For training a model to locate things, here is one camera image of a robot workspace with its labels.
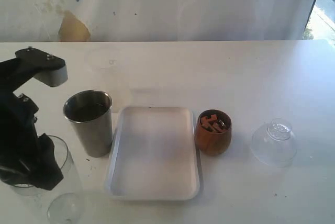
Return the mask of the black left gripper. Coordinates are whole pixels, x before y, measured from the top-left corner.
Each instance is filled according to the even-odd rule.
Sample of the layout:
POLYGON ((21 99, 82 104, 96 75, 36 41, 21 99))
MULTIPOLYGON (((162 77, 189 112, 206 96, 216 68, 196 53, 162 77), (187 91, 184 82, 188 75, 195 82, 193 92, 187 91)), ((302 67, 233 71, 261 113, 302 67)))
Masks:
POLYGON ((50 191, 63 180, 54 143, 45 133, 37 136, 34 117, 38 107, 14 94, 42 71, 42 58, 1 62, 1 180, 50 191))

